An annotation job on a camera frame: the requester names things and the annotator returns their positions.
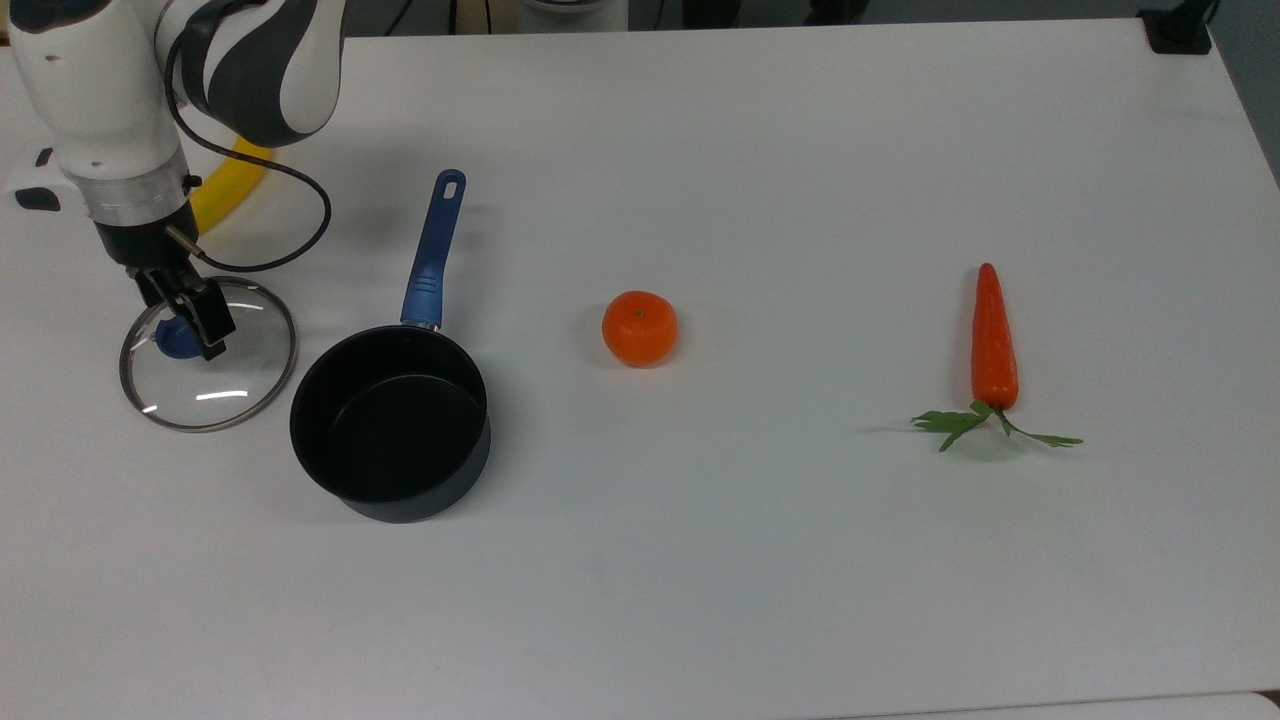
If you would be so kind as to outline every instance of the table surface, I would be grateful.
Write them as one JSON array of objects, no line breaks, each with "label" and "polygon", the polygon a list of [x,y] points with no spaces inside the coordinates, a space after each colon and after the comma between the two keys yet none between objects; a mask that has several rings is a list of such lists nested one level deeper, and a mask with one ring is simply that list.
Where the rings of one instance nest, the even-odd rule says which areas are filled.
[{"label": "table surface", "polygon": [[[785,719],[1280,685],[1280,192],[1220,58],[1137,20],[352,40],[259,275],[300,372],[389,324],[468,176],[444,332],[494,448],[361,518],[288,398],[206,436],[116,380],[83,218],[0,210],[0,715]],[[0,156],[44,131],[0,55]],[[270,178],[204,241],[296,245]],[[1015,421],[946,452],[975,268]],[[599,341],[663,293],[673,357]]]}]

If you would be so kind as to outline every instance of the orange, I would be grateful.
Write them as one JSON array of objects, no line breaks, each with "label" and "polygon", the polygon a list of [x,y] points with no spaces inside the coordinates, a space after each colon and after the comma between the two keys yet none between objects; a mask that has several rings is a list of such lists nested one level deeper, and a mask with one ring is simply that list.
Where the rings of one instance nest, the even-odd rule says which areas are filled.
[{"label": "orange", "polygon": [[676,346],[676,309],[652,292],[630,290],[609,302],[600,332],[618,360],[634,366],[653,365]]}]

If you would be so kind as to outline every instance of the black pot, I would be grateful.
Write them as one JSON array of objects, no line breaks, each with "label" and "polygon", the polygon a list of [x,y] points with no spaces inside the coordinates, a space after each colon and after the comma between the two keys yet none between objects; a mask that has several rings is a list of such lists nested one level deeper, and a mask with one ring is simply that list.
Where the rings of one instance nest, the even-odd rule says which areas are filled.
[{"label": "black pot", "polygon": [[466,177],[435,182],[401,324],[329,348],[298,384],[289,434],[320,487],[385,523],[430,518],[458,501],[489,457],[480,370],[439,333],[444,261]]}]

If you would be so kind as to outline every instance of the green leaves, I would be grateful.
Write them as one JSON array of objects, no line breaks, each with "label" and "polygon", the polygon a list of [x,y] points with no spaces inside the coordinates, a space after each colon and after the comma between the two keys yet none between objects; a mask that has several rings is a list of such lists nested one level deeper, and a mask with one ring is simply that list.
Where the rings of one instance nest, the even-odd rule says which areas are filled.
[{"label": "green leaves", "polygon": [[960,436],[983,424],[987,418],[991,418],[992,415],[1000,419],[1000,427],[1009,437],[1018,433],[1034,441],[1039,441],[1048,447],[1074,447],[1084,442],[1083,439],[1074,437],[1028,433],[1010,423],[1009,418],[1005,418],[1005,413],[1002,410],[995,410],[986,402],[978,400],[969,405],[969,410],[972,410],[972,413],[942,413],[940,410],[929,410],[923,415],[911,418],[911,423],[927,433],[946,433],[947,438],[942,441],[942,447],[938,448],[938,452],[945,452],[948,447],[951,447],[951,443],[960,438]]},{"label": "green leaves", "polygon": [[924,415],[911,418],[911,421],[927,433],[947,433],[947,439],[942,441],[942,447],[938,448],[938,452],[945,452],[960,436],[980,425],[992,414],[992,409],[986,402],[977,400],[969,405],[969,409],[973,413],[929,410]]}]

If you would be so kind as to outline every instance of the glass lid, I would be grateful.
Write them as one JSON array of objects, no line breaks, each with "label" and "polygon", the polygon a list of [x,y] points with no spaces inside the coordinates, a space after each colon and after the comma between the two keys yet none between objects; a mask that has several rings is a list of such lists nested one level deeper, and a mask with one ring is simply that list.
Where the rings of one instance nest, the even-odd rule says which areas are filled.
[{"label": "glass lid", "polygon": [[227,350],[205,360],[186,319],[164,304],[148,307],[120,350],[120,384],[129,402],[166,428],[220,430],[257,414],[284,388],[297,363],[293,316],[256,282],[216,281],[236,322]]}]

